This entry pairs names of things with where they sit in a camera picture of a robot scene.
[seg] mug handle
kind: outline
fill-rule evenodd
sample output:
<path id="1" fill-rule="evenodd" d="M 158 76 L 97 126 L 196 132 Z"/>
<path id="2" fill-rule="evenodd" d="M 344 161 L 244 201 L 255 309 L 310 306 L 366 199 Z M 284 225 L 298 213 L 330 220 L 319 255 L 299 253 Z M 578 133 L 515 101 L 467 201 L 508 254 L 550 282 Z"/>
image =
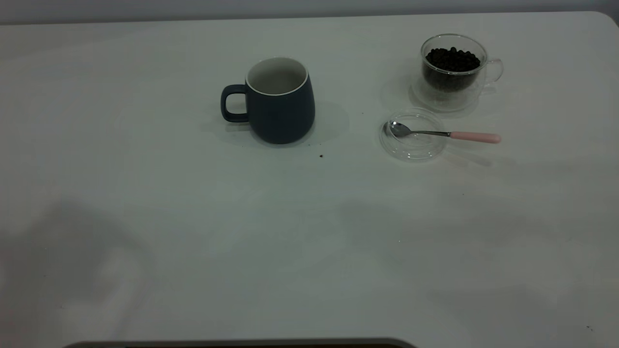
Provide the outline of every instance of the mug handle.
<path id="1" fill-rule="evenodd" d="M 245 85 L 229 85 L 223 89 L 222 92 L 222 116 L 228 122 L 248 122 L 249 118 L 247 113 L 231 113 L 226 109 L 226 99 L 230 94 L 245 94 Z"/>

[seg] pink spoon handle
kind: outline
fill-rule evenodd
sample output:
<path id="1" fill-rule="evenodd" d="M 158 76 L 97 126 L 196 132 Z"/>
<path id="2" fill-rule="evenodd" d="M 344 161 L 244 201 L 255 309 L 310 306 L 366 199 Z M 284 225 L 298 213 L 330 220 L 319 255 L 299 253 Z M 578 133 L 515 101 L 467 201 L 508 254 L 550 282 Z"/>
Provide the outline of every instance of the pink spoon handle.
<path id="1" fill-rule="evenodd" d="M 489 142 L 490 144 L 498 144 L 501 142 L 500 135 L 490 133 L 451 132 L 449 137 L 460 140 Z"/>

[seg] dark blue mug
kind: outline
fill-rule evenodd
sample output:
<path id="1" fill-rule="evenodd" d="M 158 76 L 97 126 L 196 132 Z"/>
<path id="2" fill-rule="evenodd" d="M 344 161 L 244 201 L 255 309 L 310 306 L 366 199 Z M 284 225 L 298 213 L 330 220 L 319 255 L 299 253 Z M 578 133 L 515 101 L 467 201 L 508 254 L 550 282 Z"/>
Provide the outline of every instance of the dark blue mug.
<path id="1" fill-rule="evenodd" d="M 245 94 L 247 113 L 226 109 L 230 94 Z M 229 85 L 222 92 L 222 115 L 228 122 L 249 122 L 251 129 L 272 144 L 301 139 L 314 123 L 314 92 L 303 64 L 274 57 L 254 65 L 244 85 Z"/>

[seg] spoon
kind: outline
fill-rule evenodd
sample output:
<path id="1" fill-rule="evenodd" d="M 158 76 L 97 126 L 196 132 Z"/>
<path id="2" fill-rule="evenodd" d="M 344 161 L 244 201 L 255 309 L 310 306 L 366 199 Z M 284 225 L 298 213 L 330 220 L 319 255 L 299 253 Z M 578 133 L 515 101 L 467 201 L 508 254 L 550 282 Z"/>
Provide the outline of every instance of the spoon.
<path id="1" fill-rule="evenodd" d="M 431 136 L 444 136 L 452 139 L 470 140 L 479 142 L 489 142 L 490 144 L 498 144 L 501 142 L 501 136 L 491 133 L 471 133 L 471 132 L 434 132 L 434 131 L 411 131 L 402 123 L 393 121 L 390 125 L 391 132 L 396 137 L 406 137 L 411 134 L 429 134 Z"/>

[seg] coffee beans in glass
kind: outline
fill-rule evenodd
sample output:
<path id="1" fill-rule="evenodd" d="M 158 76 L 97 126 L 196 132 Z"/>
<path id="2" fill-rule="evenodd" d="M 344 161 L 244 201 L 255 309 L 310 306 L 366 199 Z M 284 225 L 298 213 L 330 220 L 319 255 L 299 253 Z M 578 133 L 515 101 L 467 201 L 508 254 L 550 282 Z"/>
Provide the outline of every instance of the coffee beans in glass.
<path id="1" fill-rule="evenodd" d="M 482 89 L 502 74 L 501 60 L 489 60 L 479 42 L 463 35 L 442 34 L 422 45 L 413 68 L 412 90 L 431 109 L 457 111 L 477 101 Z"/>

